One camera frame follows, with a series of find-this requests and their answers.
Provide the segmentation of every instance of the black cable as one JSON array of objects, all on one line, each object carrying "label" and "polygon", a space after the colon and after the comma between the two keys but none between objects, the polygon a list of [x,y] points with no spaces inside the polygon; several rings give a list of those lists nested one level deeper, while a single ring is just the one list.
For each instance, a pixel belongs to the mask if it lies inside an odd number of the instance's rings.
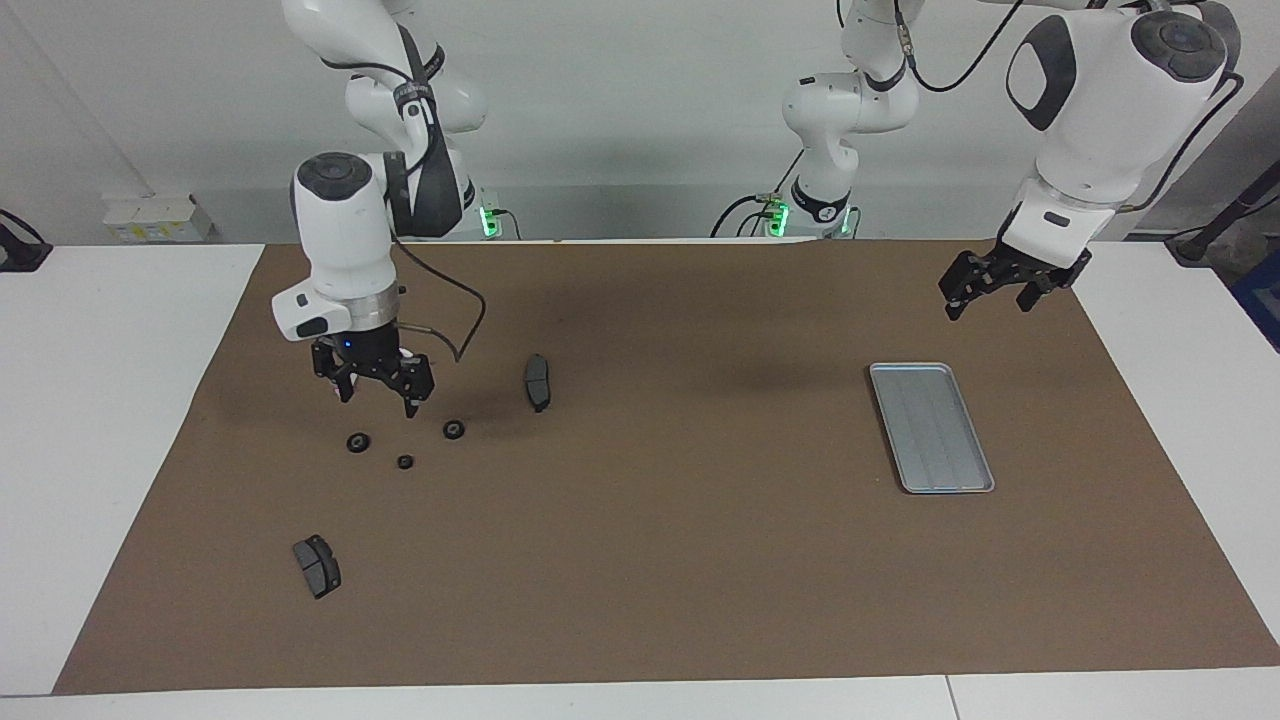
[{"label": "black cable", "polygon": [[[1258,213],[1261,213],[1261,211],[1266,210],[1267,208],[1270,208],[1271,205],[1274,205],[1276,200],[1280,200],[1280,195],[1276,195],[1275,197],[1272,197],[1271,200],[1267,200],[1266,202],[1263,202],[1261,205],[1256,205],[1256,206],[1251,208],[1249,211],[1247,211],[1247,213],[1242,213],[1240,217],[1236,218],[1236,222],[1243,220],[1244,218],[1248,218],[1249,215],[1257,215]],[[1190,234],[1193,232],[1199,232],[1199,231],[1202,231],[1202,229],[1204,229],[1207,227],[1208,225],[1198,225],[1198,227],[1194,227],[1194,228],[1187,228],[1184,231],[1178,231],[1174,234],[1166,234],[1165,240],[1166,241],[1175,240],[1175,238],[1183,237],[1184,234]]]},{"label": "black cable", "polygon": [[516,225],[516,240],[525,240],[525,236],[520,234],[520,218],[516,217],[511,210],[497,209],[493,211],[494,215],[511,215],[512,224]]},{"label": "black cable", "polygon": [[413,255],[410,251],[410,249],[406,247],[404,243],[399,241],[398,237],[392,236],[392,242],[394,242],[396,247],[399,247],[401,251],[404,255],[407,255],[408,259],[412,260],[415,265],[417,265],[419,268],[422,268],[428,273],[431,273],[433,275],[440,278],[442,281],[452,284],[453,287],[456,287],[456,288],[458,288],[458,290],[461,290],[461,291],[471,295],[472,297],[475,297],[476,300],[480,301],[480,314],[476,315],[475,324],[471,325],[471,331],[467,332],[466,340],[462,341],[462,347],[460,347],[458,351],[453,354],[453,361],[454,363],[461,361],[462,356],[466,355],[466,352],[467,352],[467,347],[471,346],[471,340],[475,338],[476,331],[479,331],[480,329],[480,324],[484,323],[484,315],[485,315],[485,313],[489,310],[489,304],[485,302],[484,295],[481,295],[480,291],[475,290],[474,287],[470,287],[470,286],[467,286],[467,284],[465,284],[465,283],[462,283],[460,281],[456,281],[456,279],[451,278],[449,275],[442,273],[440,270],[436,270],[435,268],[428,265],[421,258],[419,258],[417,255]]},{"label": "black cable", "polygon": [[435,328],[429,328],[426,325],[413,325],[410,323],[397,323],[397,327],[402,331],[408,331],[411,333],[422,333],[438,338],[440,342],[449,346],[449,352],[453,354],[454,363],[462,360],[462,354],[458,352],[458,346],[453,345],[452,340],[444,337],[444,333],[436,331]]},{"label": "black cable", "polygon": [[[800,149],[800,152],[796,152],[795,159],[791,160],[790,165],[787,165],[787,172],[782,173],[782,178],[778,179],[778,184],[773,186],[773,193],[774,195],[777,195],[778,192],[782,192],[782,186],[786,184],[787,183],[787,178],[791,177],[791,170],[796,169],[796,165],[800,164],[800,158],[801,156],[804,156],[804,147]],[[760,219],[756,218],[755,219],[755,224],[751,225],[751,237],[755,237],[755,233],[759,229],[760,229]]]},{"label": "black cable", "polygon": [[1275,197],[1272,197],[1271,200],[1267,200],[1262,205],[1257,205],[1257,206],[1249,209],[1248,213],[1244,213],[1244,214],[1240,215],[1240,219],[1248,218],[1249,215],[1257,215],[1258,213],[1261,213],[1261,211],[1266,210],[1267,208],[1270,208],[1276,200],[1280,200],[1280,195],[1276,195]]},{"label": "black cable", "polygon": [[408,74],[406,74],[403,70],[393,68],[390,65],[384,65],[381,63],[330,63],[329,60],[325,60],[324,58],[320,58],[320,61],[324,63],[325,67],[333,68],[335,70],[365,70],[365,69],[369,69],[369,68],[374,68],[374,69],[379,69],[379,70],[387,70],[389,73],[399,76],[401,79],[403,79],[404,82],[413,82],[413,78],[410,77]]},{"label": "black cable", "polygon": [[[931,85],[929,81],[924,79],[920,76],[920,70],[916,69],[915,67],[915,51],[913,50],[911,53],[906,54],[906,64],[909,68],[911,68],[911,74],[915,76],[915,81],[920,83],[920,87],[928,90],[929,92],[951,92],[952,90],[960,87],[964,83],[964,81],[969,79],[969,76],[972,76],[973,72],[978,69],[978,65],[982,64],[983,59],[987,58],[987,53],[991,53],[991,49],[996,45],[996,40],[998,40],[1000,36],[1005,32],[1005,28],[1009,27],[1009,22],[1014,19],[1014,14],[1018,13],[1018,9],[1021,8],[1025,1],[1027,0],[1015,0],[1012,8],[1010,8],[1009,13],[1005,14],[1005,19],[1000,20],[1000,24],[996,26],[996,32],[991,33],[991,38],[987,40],[987,45],[984,45],[982,47],[982,51],[978,53],[978,56],[973,59],[973,63],[969,65],[969,69],[966,69],[964,74],[961,74],[960,78],[952,82],[951,85],[945,85],[941,87]],[[902,18],[902,8],[899,0],[893,0],[893,19],[895,22],[897,22],[897,26],[900,28],[902,28],[904,31],[906,29],[906,20]],[[909,31],[906,33],[906,37],[910,38]]]},{"label": "black cable", "polygon": [[19,228],[27,231],[27,234],[29,234],[31,237],[36,238],[41,245],[49,245],[47,242],[45,242],[45,238],[41,237],[38,232],[36,232],[36,228],[33,228],[29,224],[27,224],[27,220],[23,220],[18,215],[14,215],[13,213],[10,213],[8,210],[4,210],[4,209],[0,209],[0,215],[4,215],[5,218],[9,218],[13,222],[13,224],[15,224]]},{"label": "black cable", "polygon": [[719,219],[716,220],[716,224],[712,227],[710,237],[716,237],[716,233],[719,232],[721,225],[723,225],[724,220],[728,219],[730,213],[737,210],[739,208],[746,205],[748,202],[759,202],[759,200],[756,200],[754,195],[744,195],[742,197],[735,200],[732,205],[730,205],[728,208],[724,209],[723,213],[721,213]]},{"label": "black cable", "polygon": [[1138,213],[1140,210],[1151,208],[1151,204],[1155,202],[1156,199],[1160,197],[1160,193],[1165,190],[1165,183],[1167,183],[1169,178],[1174,174],[1174,169],[1178,167],[1178,161],[1183,159],[1183,155],[1187,154],[1187,150],[1192,146],[1192,142],[1196,141],[1196,136],[1198,136],[1201,131],[1204,129],[1204,126],[1207,126],[1213,119],[1213,117],[1217,115],[1219,111],[1221,111],[1222,108],[1226,106],[1228,102],[1230,102],[1233,99],[1235,99],[1236,95],[1240,94],[1240,90],[1244,87],[1243,77],[1231,72],[1222,73],[1222,77],[1225,79],[1235,82],[1235,87],[1233,87],[1231,91],[1228,92],[1225,97],[1219,100],[1217,105],[1213,105],[1213,109],[1210,110],[1208,114],[1206,114],[1203,118],[1201,118],[1201,122],[1196,123],[1196,127],[1192,129],[1192,133],[1187,136],[1187,140],[1183,141],[1181,147],[1179,147],[1178,152],[1174,154],[1174,159],[1169,161],[1169,167],[1165,168],[1165,174],[1160,176],[1160,182],[1156,183],[1156,187],[1155,190],[1151,191],[1151,195],[1138,205],[1121,205],[1117,213]]},{"label": "black cable", "polygon": [[[755,227],[758,228],[758,227],[760,227],[760,220],[764,219],[764,218],[768,218],[768,217],[769,217],[768,213],[753,213],[753,214],[748,215],[746,218],[742,218],[742,224],[737,225],[737,234],[735,234],[733,237],[742,237],[742,231],[746,229],[746,223],[750,223],[751,220],[755,220]],[[755,237],[755,229],[751,229],[751,236],[750,237]]]}]

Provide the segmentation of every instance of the green led light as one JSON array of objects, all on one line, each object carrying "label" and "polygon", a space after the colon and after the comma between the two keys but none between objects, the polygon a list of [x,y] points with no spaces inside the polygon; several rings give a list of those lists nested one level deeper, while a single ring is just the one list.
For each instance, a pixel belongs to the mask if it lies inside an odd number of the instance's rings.
[{"label": "green led light", "polygon": [[776,206],[771,206],[771,211],[773,217],[769,218],[769,234],[782,237],[787,232],[787,218],[791,217],[791,206],[786,202],[778,202]]},{"label": "green led light", "polygon": [[498,218],[484,205],[480,206],[480,227],[484,228],[485,237],[493,237],[502,232],[502,224],[499,224]]}]

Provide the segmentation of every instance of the black clamp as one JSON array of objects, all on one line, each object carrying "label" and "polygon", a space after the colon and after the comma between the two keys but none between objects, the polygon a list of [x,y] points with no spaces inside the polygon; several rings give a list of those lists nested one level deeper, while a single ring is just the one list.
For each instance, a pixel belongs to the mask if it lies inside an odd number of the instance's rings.
[{"label": "black clamp", "polygon": [[1032,307],[1056,288],[1068,288],[1084,272],[1093,254],[1085,250],[1070,268],[1059,268],[1014,250],[1002,241],[986,255],[965,250],[951,263],[938,281],[938,290],[947,301],[947,316],[959,320],[970,302],[1007,284],[1027,283],[1018,293],[1018,307]]}]

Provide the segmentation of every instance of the metal tray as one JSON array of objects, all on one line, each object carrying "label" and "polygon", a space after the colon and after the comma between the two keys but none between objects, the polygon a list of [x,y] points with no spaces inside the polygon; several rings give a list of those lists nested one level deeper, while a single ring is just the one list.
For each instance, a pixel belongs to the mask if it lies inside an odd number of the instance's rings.
[{"label": "metal tray", "polygon": [[877,363],[870,377],[906,492],[955,495],[996,488],[951,368],[942,363]]}]

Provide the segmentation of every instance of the brown paper mat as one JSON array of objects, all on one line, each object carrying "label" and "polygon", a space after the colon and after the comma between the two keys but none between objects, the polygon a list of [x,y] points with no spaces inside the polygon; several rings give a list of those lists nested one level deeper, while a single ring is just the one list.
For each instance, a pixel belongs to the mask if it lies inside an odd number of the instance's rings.
[{"label": "brown paper mat", "polygon": [[[956,251],[422,249],[490,315],[462,365],[406,334],[438,380],[407,421],[278,337],[307,266],[269,247],[55,692],[1280,664],[1075,299],[948,323]],[[462,337],[467,296],[401,278],[406,322]],[[899,489],[865,374],[892,360],[951,364],[995,493]]]}]

